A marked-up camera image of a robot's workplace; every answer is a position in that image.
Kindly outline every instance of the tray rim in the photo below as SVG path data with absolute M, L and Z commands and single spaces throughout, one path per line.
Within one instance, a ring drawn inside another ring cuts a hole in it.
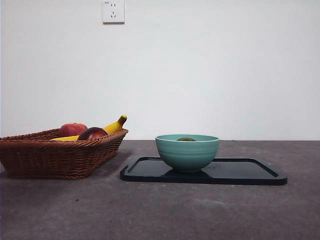
M 141 156 L 138 157 L 137 160 L 127 164 L 121 171 L 120 171 L 120 179 L 123 181 L 128 182 L 157 182 L 157 183 L 202 183 L 202 184 L 232 184 L 232 185 L 285 185 L 288 183 L 288 177 L 284 175 L 282 171 L 279 171 L 274 168 L 274 166 L 270 163 L 267 163 L 264 160 L 254 159 L 251 157 L 216 157 L 212 160 L 212 162 L 221 162 L 221 160 L 225 160 L 222 162 L 232 162 L 234 160 L 238 160 L 237 162 L 250 162 L 259 165 L 259 167 L 263 168 L 268 173 L 273 172 L 274 174 L 270 173 L 274 176 L 274 178 L 261 178 L 261 177 L 251 177 L 251 178 L 242 178 L 242 177 L 211 177 L 209 178 L 209 182 L 204 182 L 203 179 L 192 179 L 190 181 L 186 181 L 187 178 L 182 177 L 180 180 L 175 179 L 169 180 L 167 177 L 164 176 L 146 176 L 146 175 L 135 175 L 130 174 L 130 169 L 132 169 L 135 165 L 137 165 L 141 161 L 145 160 L 154 160 L 154 161 L 161 161 L 161 157 L 159 156 Z

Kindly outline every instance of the bowl rim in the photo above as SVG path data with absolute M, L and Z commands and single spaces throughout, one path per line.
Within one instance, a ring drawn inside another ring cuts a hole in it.
M 188 135 L 188 136 L 204 136 L 204 137 L 211 137 L 216 138 L 215 140 L 206 140 L 206 141 L 178 141 L 178 140 L 167 140 L 162 139 L 160 137 L 164 136 L 174 136 L 174 135 Z M 190 143 L 190 144 L 196 144 L 196 143 L 211 143 L 211 142 L 218 142 L 220 141 L 220 138 L 217 136 L 211 136 L 211 135 L 203 135 L 203 134 L 183 134 L 183 133 L 174 133 L 174 134 L 163 134 L 155 137 L 156 140 L 165 141 L 165 142 L 174 142 L 174 143 Z

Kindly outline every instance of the table surface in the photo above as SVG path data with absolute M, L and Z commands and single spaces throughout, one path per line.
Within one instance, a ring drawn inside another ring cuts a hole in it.
M 1 240 L 320 239 L 320 141 L 221 141 L 217 157 L 254 158 L 280 186 L 129 182 L 120 171 L 157 157 L 124 140 L 88 178 L 11 179 L 1 169 Z

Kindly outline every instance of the dark red fruit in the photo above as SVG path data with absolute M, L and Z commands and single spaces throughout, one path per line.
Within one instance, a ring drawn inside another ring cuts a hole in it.
M 101 127 L 93 126 L 83 131 L 79 135 L 78 140 L 96 139 L 96 138 L 107 136 L 107 135 L 108 133 L 105 130 L 103 130 Z

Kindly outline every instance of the wicker basket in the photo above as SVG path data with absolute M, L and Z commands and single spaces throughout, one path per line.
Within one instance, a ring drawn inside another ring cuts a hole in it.
M 0 138 L 0 162 L 11 178 L 84 179 L 118 153 L 128 130 L 91 140 L 52 141 L 59 128 Z

